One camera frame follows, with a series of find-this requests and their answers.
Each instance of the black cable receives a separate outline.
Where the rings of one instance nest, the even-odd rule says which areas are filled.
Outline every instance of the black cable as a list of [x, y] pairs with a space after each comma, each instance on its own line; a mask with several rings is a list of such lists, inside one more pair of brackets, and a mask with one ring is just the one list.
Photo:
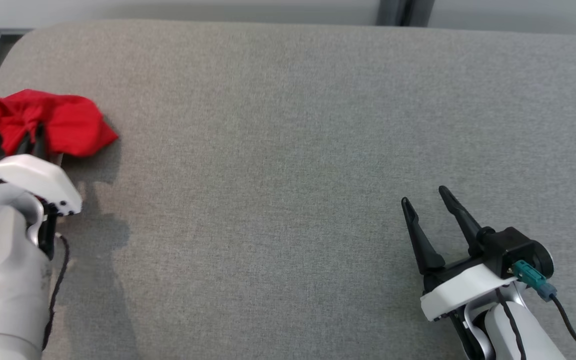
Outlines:
[[526, 360], [526, 350], [524, 349], [524, 342], [522, 341], [522, 336], [519, 334], [519, 328], [517, 327], [517, 322], [513, 317], [513, 313], [510, 312], [510, 307], [506, 303], [506, 299], [502, 296], [501, 291], [499, 289], [494, 290], [496, 293], [496, 298], [499, 300], [499, 304], [503, 307], [503, 312], [505, 312], [505, 316], [508, 317], [510, 321], [510, 328], [512, 328], [512, 332], [514, 333], [515, 338], [517, 338], [517, 347], [519, 348], [519, 355], [521, 355], [521, 360]]
[[561, 318], [564, 320], [564, 324], [566, 324], [566, 328], [568, 329], [568, 332], [570, 333], [570, 335], [572, 336], [574, 341], [576, 341], [576, 332], [572, 328], [572, 325], [570, 324], [570, 320], [568, 319], [568, 315], [566, 314], [566, 310], [564, 310], [562, 303], [560, 303], [560, 299], [558, 299], [557, 296], [555, 296], [555, 294], [550, 294], [550, 298], [552, 299], [552, 301], [557, 306], [557, 309], [559, 310], [559, 313], [561, 314]]
[[46, 346], [48, 345], [48, 338], [50, 338], [50, 333], [53, 331], [53, 320], [55, 319], [55, 303], [57, 302], [57, 293], [59, 292], [59, 287], [62, 285], [62, 281], [64, 281], [64, 275], [66, 275], [68, 262], [71, 260], [71, 246], [68, 245], [68, 240], [59, 232], [55, 233], [55, 236], [61, 239], [61, 242], [63, 243], [63, 264], [61, 265], [61, 270], [57, 276], [57, 281], [54, 283], [54, 289], [52, 290], [52, 296], [50, 297], [50, 319], [46, 324], [46, 328], [43, 330], [43, 345], [41, 346], [42, 351], [46, 350]]

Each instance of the red cloth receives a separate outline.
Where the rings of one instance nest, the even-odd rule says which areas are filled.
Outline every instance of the red cloth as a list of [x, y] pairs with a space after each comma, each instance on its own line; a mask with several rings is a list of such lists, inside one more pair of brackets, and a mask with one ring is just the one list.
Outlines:
[[44, 124], [52, 154], [89, 157], [118, 138], [95, 103], [85, 97], [25, 89], [0, 98], [0, 134], [6, 155], [16, 152], [26, 132], [35, 142], [38, 123]]

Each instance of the cable connector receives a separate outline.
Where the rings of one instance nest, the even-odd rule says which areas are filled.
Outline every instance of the cable connector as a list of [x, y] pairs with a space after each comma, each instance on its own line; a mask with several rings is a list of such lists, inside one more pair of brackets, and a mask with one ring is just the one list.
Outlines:
[[548, 283], [546, 276], [542, 275], [542, 273], [524, 260], [519, 260], [512, 264], [512, 275], [522, 283], [526, 283], [535, 289], [539, 297], [546, 301], [546, 303], [552, 300], [551, 295], [557, 296], [557, 289]]

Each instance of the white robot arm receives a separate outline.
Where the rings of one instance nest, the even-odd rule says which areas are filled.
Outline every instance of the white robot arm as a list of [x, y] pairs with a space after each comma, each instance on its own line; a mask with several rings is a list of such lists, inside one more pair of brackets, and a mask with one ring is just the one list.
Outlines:
[[0, 360], [41, 358], [52, 254], [39, 244], [52, 242], [51, 216], [81, 210], [59, 166], [29, 154], [0, 156]]
[[528, 310], [528, 286], [554, 301], [576, 341], [556, 289], [547, 279], [553, 258], [539, 242], [513, 227], [481, 227], [445, 186], [439, 194], [468, 242], [469, 257], [446, 264], [419, 226], [409, 199], [401, 200], [419, 272], [421, 308], [428, 321], [452, 321], [469, 360], [564, 360], [553, 340]]

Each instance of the fabric texture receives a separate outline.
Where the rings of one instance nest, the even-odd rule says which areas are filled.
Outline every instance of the fabric texture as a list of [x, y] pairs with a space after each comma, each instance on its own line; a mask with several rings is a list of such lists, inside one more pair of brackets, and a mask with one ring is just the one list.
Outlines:
[[68, 23], [9, 53], [0, 96], [27, 88], [94, 100], [120, 137], [64, 160], [84, 209], [58, 225], [46, 360], [462, 360], [422, 313], [400, 205], [459, 260], [440, 185], [546, 246], [576, 328], [576, 36]]
[[89, 157], [117, 139], [91, 100], [76, 95], [55, 95], [23, 89], [0, 98], [0, 134], [7, 155], [16, 153], [23, 137], [35, 142], [43, 123], [48, 152]]

